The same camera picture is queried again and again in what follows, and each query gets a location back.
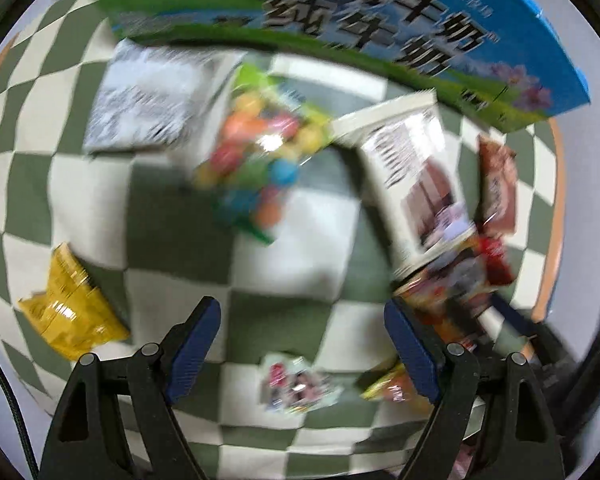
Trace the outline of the small red snack packet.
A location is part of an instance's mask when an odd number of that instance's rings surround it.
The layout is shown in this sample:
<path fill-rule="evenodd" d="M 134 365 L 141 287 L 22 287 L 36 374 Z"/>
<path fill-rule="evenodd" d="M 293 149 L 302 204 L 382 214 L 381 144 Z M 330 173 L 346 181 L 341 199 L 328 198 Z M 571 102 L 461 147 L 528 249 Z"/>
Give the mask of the small red snack packet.
<path fill-rule="evenodd" d="M 365 401 L 400 404 L 419 413 L 431 410 L 431 403 L 416 391 L 411 376 L 398 358 L 363 373 L 356 385 L 360 398 Z"/>

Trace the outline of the orange cracker snack bag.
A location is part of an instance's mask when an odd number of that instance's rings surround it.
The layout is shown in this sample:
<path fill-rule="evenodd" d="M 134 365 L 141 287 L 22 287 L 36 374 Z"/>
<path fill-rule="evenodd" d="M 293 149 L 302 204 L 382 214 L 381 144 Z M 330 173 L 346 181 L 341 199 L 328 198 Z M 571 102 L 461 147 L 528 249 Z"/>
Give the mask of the orange cracker snack bag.
<path fill-rule="evenodd" d="M 515 278 L 503 241 L 477 235 L 430 261 L 394 294 L 443 342 L 474 351 L 495 344 L 503 322 L 495 314 L 492 295 Z"/>

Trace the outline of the yellow snack bag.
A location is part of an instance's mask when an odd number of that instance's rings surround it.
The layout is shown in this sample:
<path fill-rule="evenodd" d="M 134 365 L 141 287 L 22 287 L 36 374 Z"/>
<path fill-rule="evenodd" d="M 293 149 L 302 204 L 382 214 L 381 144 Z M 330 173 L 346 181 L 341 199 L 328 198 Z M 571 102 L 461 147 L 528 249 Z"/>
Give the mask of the yellow snack bag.
<path fill-rule="evenodd" d="M 52 251 L 44 292 L 19 300 L 18 306 L 46 344 L 69 361 L 130 336 L 66 243 Z"/>

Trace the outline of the small white pink packet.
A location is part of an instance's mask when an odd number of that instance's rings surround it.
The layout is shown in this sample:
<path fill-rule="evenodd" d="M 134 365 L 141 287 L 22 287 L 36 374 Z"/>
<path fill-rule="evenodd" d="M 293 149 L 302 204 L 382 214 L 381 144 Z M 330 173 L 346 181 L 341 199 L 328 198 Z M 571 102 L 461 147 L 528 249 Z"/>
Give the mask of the small white pink packet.
<path fill-rule="evenodd" d="M 302 356 L 268 353 L 260 365 L 260 401 L 272 412 L 302 414 L 335 405 L 343 392 Z"/>

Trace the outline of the brown red snack packet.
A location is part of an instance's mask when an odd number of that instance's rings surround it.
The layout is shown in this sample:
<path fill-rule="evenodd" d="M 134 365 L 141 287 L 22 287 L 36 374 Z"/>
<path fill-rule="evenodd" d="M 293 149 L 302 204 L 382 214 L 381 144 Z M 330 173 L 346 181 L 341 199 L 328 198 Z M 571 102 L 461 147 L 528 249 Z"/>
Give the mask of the brown red snack packet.
<path fill-rule="evenodd" d="M 517 215 L 516 152 L 487 136 L 479 136 L 480 214 L 491 236 L 514 234 Z"/>

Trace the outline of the white chocolate stick box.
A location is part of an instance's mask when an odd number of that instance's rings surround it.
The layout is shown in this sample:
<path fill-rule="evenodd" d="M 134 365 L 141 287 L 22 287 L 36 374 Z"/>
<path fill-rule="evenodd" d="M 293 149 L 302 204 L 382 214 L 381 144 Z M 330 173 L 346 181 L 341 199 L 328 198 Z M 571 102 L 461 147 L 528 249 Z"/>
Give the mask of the white chocolate stick box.
<path fill-rule="evenodd" d="M 335 143 L 360 156 L 398 280 L 475 234 L 434 90 L 343 115 L 329 129 Z"/>

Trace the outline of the colourful candy ball bag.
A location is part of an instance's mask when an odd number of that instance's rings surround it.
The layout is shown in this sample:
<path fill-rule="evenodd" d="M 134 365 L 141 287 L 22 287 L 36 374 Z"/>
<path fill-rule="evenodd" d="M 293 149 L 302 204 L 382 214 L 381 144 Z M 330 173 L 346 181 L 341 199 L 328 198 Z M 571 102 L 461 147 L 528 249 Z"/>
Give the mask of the colourful candy ball bag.
<path fill-rule="evenodd" d="M 301 166 L 332 144 L 332 116 L 252 63 L 238 65 L 228 90 L 193 184 L 211 195 L 222 222 L 269 245 Z"/>

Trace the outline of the silver white snack packet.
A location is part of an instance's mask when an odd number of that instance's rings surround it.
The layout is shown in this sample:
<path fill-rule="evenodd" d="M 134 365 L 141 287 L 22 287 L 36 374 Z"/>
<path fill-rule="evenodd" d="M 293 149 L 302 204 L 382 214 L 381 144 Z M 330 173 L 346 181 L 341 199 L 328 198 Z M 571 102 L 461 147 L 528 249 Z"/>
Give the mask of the silver white snack packet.
<path fill-rule="evenodd" d="M 155 151 L 181 142 L 241 60 L 232 50 L 120 41 L 96 91 L 83 151 Z"/>

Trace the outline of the green white checkered mat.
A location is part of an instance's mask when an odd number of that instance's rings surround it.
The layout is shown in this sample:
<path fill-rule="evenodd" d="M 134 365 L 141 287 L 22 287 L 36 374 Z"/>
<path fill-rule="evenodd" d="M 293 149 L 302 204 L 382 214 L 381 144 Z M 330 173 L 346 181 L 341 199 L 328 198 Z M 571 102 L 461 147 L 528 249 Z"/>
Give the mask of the green white checkered mat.
<path fill-rule="evenodd" d="M 18 301 L 46 284 L 66 243 L 129 325 L 98 349 L 127 356 L 185 320 L 203 296 L 222 324 L 175 415 L 212 478 L 291 479 L 399 467 L 429 412 L 360 398 L 358 378 L 394 355 L 382 307 L 388 240 L 355 152 L 302 169 L 271 245 L 230 232 L 163 154 L 82 151 L 114 50 L 96 0 L 58 0 L 0 67 L 0 357 L 43 411 L 72 371 Z M 260 401 L 268 353 L 302 356 L 343 388 L 329 408 L 285 414 Z"/>

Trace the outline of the blue milk cardboard box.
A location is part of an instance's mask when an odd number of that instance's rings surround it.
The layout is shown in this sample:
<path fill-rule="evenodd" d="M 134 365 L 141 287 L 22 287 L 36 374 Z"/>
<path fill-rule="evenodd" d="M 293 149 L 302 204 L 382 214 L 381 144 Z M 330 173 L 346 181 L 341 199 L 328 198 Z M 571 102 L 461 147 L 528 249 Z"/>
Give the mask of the blue milk cardboard box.
<path fill-rule="evenodd" d="M 98 0 L 140 42 L 313 56 L 414 89 L 504 132 L 591 101 L 533 0 Z"/>

